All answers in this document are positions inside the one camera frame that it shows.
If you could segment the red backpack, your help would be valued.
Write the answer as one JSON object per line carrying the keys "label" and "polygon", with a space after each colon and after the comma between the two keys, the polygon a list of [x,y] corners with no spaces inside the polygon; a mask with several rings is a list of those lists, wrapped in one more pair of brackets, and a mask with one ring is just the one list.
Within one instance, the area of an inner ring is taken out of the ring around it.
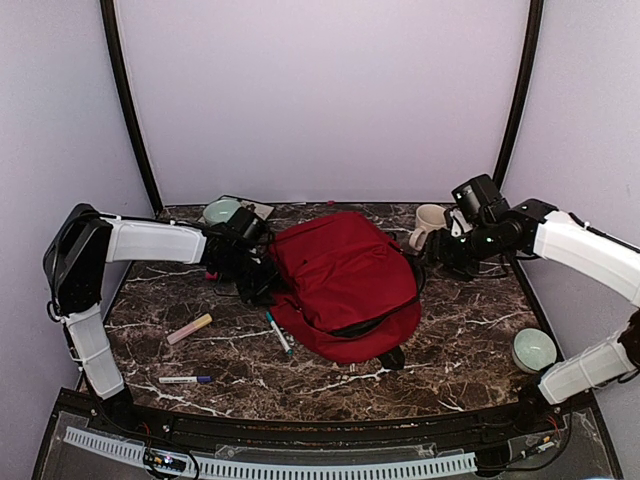
{"label": "red backpack", "polygon": [[421,321],[422,276],[398,243],[358,212],[277,234],[269,252],[284,281],[270,313],[299,343],[340,365],[377,359],[401,370]]}

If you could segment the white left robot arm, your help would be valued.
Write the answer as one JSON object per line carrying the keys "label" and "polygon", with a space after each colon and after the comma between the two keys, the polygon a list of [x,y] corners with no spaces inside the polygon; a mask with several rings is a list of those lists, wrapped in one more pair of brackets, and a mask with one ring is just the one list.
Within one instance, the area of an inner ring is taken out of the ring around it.
{"label": "white left robot arm", "polygon": [[269,249],[276,235],[268,222],[241,207],[216,225],[103,213],[76,204],[43,255],[49,288],[47,313],[62,325],[73,361],[101,400],[101,417],[120,436],[141,427],[140,412],[119,396],[126,383],[106,332],[106,271],[114,263],[198,265],[235,286],[243,303],[271,299],[279,279]]}

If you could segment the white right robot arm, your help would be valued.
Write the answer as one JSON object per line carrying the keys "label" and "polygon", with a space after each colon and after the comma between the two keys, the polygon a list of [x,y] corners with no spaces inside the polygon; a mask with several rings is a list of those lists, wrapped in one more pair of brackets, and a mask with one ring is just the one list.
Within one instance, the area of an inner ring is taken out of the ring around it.
{"label": "white right robot arm", "polygon": [[639,246],[542,200],[495,205],[453,205],[419,255],[462,281],[479,279],[482,262],[522,270],[560,351],[536,395],[511,410],[511,426],[530,434],[549,405],[639,377]]}

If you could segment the pale green ceramic bowl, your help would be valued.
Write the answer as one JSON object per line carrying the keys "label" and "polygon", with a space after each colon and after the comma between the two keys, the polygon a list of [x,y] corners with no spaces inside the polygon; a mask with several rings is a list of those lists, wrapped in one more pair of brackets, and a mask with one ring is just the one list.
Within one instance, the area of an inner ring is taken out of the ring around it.
{"label": "pale green ceramic bowl", "polygon": [[241,207],[241,203],[231,198],[221,198],[208,204],[202,218],[207,225],[216,225],[227,222]]}

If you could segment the white mug with red pattern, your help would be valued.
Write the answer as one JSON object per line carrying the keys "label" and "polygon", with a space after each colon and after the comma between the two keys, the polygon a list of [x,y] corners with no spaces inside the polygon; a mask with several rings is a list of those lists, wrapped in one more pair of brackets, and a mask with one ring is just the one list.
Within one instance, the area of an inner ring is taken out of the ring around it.
{"label": "white mug with red pattern", "polygon": [[408,241],[413,250],[420,251],[432,231],[446,227],[445,212],[444,207],[436,204],[423,204],[416,209],[415,229]]}

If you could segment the floral patterned square plate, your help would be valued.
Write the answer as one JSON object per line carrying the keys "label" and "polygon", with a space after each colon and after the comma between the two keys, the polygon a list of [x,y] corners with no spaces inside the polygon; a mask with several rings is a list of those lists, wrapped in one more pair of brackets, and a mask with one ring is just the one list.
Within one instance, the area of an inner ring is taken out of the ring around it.
{"label": "floral patterned square plate", "polygon": [[254,212],[259,218],[261,218],[264,221],[268,220],[271,214],[275,210],[274,206],[248,200],[248,199],[240,200],[240,204],[243,208],[246,208]]}

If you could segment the pink yellow highlighter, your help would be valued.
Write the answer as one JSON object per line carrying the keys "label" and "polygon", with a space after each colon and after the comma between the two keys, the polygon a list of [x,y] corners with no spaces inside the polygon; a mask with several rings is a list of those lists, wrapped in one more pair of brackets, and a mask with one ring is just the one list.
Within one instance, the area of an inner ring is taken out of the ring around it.
{"label": "pink yellow highlighter", "polygon": [[169,334],[167,336],[167,342],[170,345],[174,345],[182,341],[183,339],[187,338],[188,336],[201,330],[202,328],[208,326],[211,322],[212,322],[212,317],[210,314],[202,315],[201,317],[197,318],[191,323],[183,326],[179,330]]}

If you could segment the white pen purple cap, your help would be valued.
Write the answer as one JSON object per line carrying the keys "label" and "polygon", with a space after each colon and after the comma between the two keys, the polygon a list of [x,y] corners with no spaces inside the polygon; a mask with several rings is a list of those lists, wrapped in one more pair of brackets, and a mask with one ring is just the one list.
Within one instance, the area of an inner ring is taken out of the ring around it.
{"label": "white pen purple cap", "polygon": [[209,384],[213,382],[211,376],[164,376],[158,377],[160,384]]}

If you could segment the black enclosure frame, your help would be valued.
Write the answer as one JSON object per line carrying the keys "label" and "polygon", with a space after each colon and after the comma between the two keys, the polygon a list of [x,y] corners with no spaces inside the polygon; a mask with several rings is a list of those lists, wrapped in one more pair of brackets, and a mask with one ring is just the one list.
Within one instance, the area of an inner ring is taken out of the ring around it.
{"label": "black enclosure frame", "polygon": [[[133,148],[136,164],[141,174],[143,184],[151,202],[154,215],[159,216],[164,205],[160,198],[157,182],[151,171],[151,162],[147,154],[142,135],[138,115],[134,107],[133,94],[130,87],[127,68],[124,61],[124,53],[118,20],[116,19],[115,1],[99,1],[101,19],[104,35],[107,42],[107,50],[111,63],[111,69],[115,80],[116,90],[120,101],[120,107],[124,116],[125,125]],[[498,154],[493,177],[498,187],[503,187],[507,175],[507,170],[511,165],[511,159],[515,148],[516,137],[519,133],[521,120],[523,117],[525,103],[529,94],[529,86],[534,70],[535,56],[538,49],[539,35],[542,26],[545,1],[530,1],[522,55],[513,100],[507,119],[505,133]],[[507,274],[512,273],[519,283],[522,295],[526,298],[528,306],[535,314],[539,326],[545,333],[551,335],[555,342],[556,338],[551,333],[551,325],[543,313],[542,306],[537,298],[530,281],[526,277],[526,272],[522,267],[525,259],[533,260],[533,256],[517,257],[513,254],[507,258],[509,267]],[[81,376],[79,385],[84,383],[88,393],[61,388],[56,399],[54,412],[58,417],[59,412],[65,410],[76,415],[89,418],[102,418],[102,420],[89,420],[98,430],[115,432],[116,430],[130,437],[142,436],[137,430],[127,430],[123,425],[133,425],[133,416],[136,419],[150,420],[153,426],[165,426],[170,429],[163,437],[156,438],[157,442],[169,445],[174,441],[174,437],[182,439],[183,443],[174,442],[176,449],[191,446],[196,438],[229,438],[232,443],[248,444],[252,446],[265,444],[293,444],[299,448],[316,448],[323,446],[333,446],[344,448],[362,449],[371,444],[399,444],[409,439],[427,439],[430,437],[453,438],[461,436],[463,424],[468,426],[469,431],[480,432],[481,430],[496,431],[503,433],[487,434],[487,439],[478,440],[488,444],[493,442],[491,438],[500,439],[506,442],[507,431],[520,432],[509,423],[492,423],[480,420],[495,419],[507,414],[521,413],[522,407],[519,403],[497,405],[466,411],[458,414],[428,415],[416,418],[401,418],[397,420],[362,422],[351,421],[266,421],[266,420],[225,420],[221,416],[214,414],[206,417],[201,414],[171,413],[166,409],[156,409],[134,404],[133,397],[128,386],[125,384],[124,393],[118,393],[108,400],[101,400],[96,397],[89,380]]]}

